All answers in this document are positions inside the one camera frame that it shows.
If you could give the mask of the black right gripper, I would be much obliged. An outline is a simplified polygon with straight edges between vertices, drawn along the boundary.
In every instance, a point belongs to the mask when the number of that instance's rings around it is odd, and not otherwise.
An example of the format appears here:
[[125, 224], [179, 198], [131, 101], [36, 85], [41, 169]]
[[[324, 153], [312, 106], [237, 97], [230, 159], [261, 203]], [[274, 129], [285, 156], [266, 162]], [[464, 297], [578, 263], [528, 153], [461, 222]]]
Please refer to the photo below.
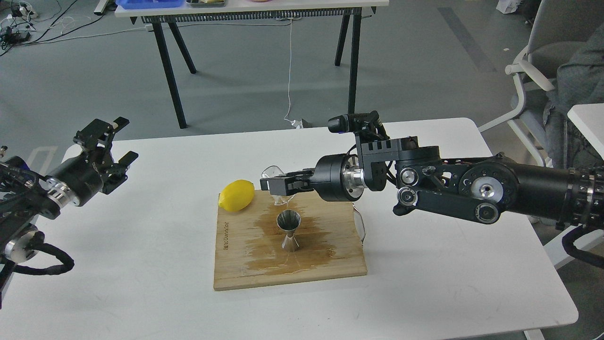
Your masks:
[[270, 193], [293, 196], [300, 192], [317, 191], [326, 202], [356, 202], [364, 192], [364, 175], [356, 155], [326, 155], [314, 170], [285, 173], [270, 182]]

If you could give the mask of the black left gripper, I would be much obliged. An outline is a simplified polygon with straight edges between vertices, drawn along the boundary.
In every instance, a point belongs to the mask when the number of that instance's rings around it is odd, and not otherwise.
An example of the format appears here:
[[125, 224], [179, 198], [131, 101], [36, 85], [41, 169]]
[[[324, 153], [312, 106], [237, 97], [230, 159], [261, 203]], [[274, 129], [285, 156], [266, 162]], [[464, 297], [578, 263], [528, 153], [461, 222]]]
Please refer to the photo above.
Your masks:
[[45, 177], [48, 198], [60, 208], [69, 204], [83, 206], [98, 192], [109, 195], [125, 183], [126, 172], [139, 154], [129, 151], [113, 163], [111, 148], [115, 134], [129, 123], [123, 117], [111, 123], [94, 119], [77, 131], [73, 142], [82, 148], [82, 153], [67, 159]]

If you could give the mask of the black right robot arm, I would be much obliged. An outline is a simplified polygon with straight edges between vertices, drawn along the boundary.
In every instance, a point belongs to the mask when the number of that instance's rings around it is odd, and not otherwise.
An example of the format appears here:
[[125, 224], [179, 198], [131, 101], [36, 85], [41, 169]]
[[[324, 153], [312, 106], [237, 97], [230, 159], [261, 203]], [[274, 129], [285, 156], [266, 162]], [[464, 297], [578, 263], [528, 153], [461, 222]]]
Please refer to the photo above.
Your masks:
[[418, 209], [483, 224], [505, 211], [573, 226], [562, 238], [565, 252], [598, 268], [603, 258], [575, 241], [603, 228], [603, 168], [561, 170], [519, 164], [502, 153], [482, 158], [442, 159], [437, 146], [417, 137], [389, 138], [379, 114], [345, 114], [328, 121], [331, 133], [354, 133], [356, 153], [319, 159], [314, 168], [262, 178], [275, 196], [316, 191], [326, 202], [355, 202], [364, 189], [397, 187], [395, 215]]

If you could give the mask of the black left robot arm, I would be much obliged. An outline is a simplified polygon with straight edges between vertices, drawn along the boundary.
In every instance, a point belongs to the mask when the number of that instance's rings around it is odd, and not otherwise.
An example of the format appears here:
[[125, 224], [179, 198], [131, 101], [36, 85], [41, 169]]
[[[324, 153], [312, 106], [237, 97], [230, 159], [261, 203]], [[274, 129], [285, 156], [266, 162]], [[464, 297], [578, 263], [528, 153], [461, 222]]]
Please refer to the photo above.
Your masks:
[[95, 119], [77, 131], [73, 141], [81, 153], [43, 176], [30, 170], [21, 157], [1, 162], [0, 255], [1, 297], [13, 274], [62, 275], [74, 260], [54, 245], [33, 223], [37, 216], [53, 220], [68, 206], [83, 206], [101, 192], [113, 192], [127, 181], [127, 170], [137, 158], [132, 151], [119, 161], [111, 154], [115, 134], [129, 124]]

